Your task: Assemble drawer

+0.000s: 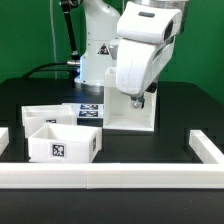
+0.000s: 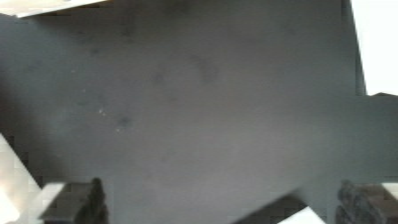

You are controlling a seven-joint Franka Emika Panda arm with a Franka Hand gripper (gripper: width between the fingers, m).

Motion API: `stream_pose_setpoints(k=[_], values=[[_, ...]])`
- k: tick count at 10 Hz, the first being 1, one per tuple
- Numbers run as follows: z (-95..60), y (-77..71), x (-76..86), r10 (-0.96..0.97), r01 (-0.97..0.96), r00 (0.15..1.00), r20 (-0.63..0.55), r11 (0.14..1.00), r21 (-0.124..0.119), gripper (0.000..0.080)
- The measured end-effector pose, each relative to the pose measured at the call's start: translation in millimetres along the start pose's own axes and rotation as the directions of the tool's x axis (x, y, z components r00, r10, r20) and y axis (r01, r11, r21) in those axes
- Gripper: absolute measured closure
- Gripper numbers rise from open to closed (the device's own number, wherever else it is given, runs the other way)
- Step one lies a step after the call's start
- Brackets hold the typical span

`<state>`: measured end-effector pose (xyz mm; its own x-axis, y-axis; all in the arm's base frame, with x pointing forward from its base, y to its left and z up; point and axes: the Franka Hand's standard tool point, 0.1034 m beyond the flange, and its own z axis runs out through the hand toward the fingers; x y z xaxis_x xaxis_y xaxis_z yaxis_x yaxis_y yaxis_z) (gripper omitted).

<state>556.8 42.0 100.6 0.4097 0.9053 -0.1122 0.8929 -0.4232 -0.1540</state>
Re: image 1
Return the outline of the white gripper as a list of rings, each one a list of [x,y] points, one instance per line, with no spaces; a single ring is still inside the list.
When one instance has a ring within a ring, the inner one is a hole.
[[[117,24],[116,87],[134,109],[144,108],[142,95],[170,61],[181,20],[180,9],[127,3]]]

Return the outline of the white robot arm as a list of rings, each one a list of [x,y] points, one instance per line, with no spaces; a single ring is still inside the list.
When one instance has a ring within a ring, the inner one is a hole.
[[[190,0],[129,0],[118,12],[103,0],[83,0],[86,50],[75,81],[97,90],[103,73],[116,67],[116,88],[144,107],[144,94],[155,92],[170,61],[175,38],[183,32]]]

